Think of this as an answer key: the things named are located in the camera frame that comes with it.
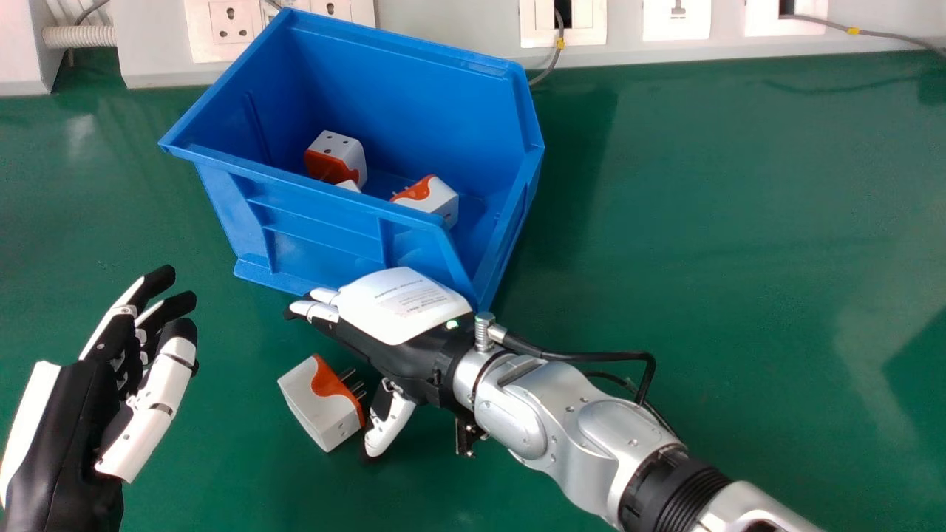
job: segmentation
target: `white corrugated pipe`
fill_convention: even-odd
[[[118,46],[114,26],[51,26],[43,28],[47,48]]]

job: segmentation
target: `robotic hand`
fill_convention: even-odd
[[[35,365],[0,464],[0,532],[118,529],[122,481],[148,461],[197,373],[197,328],[180,319],[194,293],[144,310],[174,280],[170,266],[139,278],[78,362]]]
[[[585,511],[627,532],[818,530],[747,482],[689,455],[647,403],[656,363],[643,352],[554,353],[474,316],[467,302],[409,268],[367,275],[292,303],[383,376],[363,453],[380,456],[415,405],[456,416],[457,454],[491,435],[548,474]],[[635,400],[611,397],[568,362],[647,362]]]

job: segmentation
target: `green table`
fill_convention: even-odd
[[[372,467],[308,439],[276,378],[313,351],[353,358],[231,275],[194,169],[158,150],[201,90],[127,91],[95,52],[53,96],[0,100],[0,430],[37,359],[71,361],[170,262],[200,298],[202,370],[125,530],[606,530],[494,442],[454,456],[445,412],[418,411]],[[652,401],[692,451],[816,523],[941,529],[943,64],[566,70],[535,105],[548,152],[500,320],[561,349],[652,350]]]

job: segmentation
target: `gray cable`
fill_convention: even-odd
[[[96,12],[96,10],[98,10],[99,8],[108,4],[111,1],[112,0],[98,0],[93,5],[86,8],[82,13],[79,13],[79,16],[76,18],[76,22],[73,23],[73,26],[78,26],[82,24],[82,21],[89,18],[89,15]]]
[[[900,33],[888,33],[886,31],[870,31],[869,29],[861,29],[859,27],[844,26],[843,24],[837,24],[836,22],[831,22],[815,17],[810,17],[808,15],[781,15],[780,19],[790,19],[790,20],[800,20],[804,22],[813,22],[815,24],[820,24],[822,26],[833,27],[834,29],[839,29],[848,33],[850,35],[867,35],[868,37],[883,37],[885,39],[896,39],[897,41],[903,41],[905,43],[915,44],[921,48],[926,48],[931,52],[939,55],[941,58],[946,59],[946,51],[939,46],[936,46],[929,41],[924,41],[923,39],[918,39],[917,37],[910,37],[909,35],[901,35]]]
[[[558,63],[558,56],[562,55],[562,48],[559,43],[565,40],[565,21],[562,20],[562,13],[559,13],[558,9],[555,10],[555,21],[558,23],[558,39],[555,41],[555,53],[552,54],[552,62],[549,63],[549,66],[545,67],[545,70],[539,72],[537,76],[529,80],[530,87],[536,86],[540,81],[551,74],[552,70],[555,69],[555,64]]]

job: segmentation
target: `blue plastic bin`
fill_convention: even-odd
[[[363,194],[307,177],[322,130],[361,141]],[[237,277],[300,294],[410,266],[489,307],[545,146],[522,67],[291,9],[161,139],[197,167]],[[434,173],[442,218],[391,204]]]

